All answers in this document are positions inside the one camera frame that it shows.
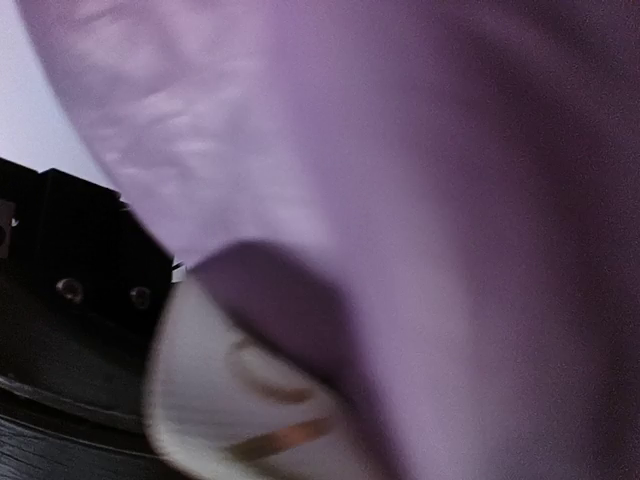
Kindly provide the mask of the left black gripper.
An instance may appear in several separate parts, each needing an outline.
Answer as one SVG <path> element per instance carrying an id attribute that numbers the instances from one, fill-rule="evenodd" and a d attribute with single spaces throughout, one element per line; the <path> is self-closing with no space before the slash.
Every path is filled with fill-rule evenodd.
<path id="1" fill-rule="evenodd" d="M 119 194 L 1 164 L 1 475 L 175 479 L 141 413 L 173 259 Z"/>

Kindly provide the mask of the white printed ribbon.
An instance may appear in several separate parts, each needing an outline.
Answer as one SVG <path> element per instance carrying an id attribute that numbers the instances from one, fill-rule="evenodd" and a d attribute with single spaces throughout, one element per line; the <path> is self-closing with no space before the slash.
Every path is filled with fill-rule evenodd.
<path id="1" fill-rule="evenodd" d="M 234 326 L 192 277 L 162 314 L 145 383 L 156 451 L 194 479 L 381 479 L 336 394 Z"/>

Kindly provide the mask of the pink wrapping paper sheet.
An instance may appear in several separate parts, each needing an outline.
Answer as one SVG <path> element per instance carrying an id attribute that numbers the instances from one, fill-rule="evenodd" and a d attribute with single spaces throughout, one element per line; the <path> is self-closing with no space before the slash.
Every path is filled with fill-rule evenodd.
<path id="1" fill-rule="evenodd" d="M 23 1 L 49 81 L 381 479 L 639 475 L 635 1 Z"/>

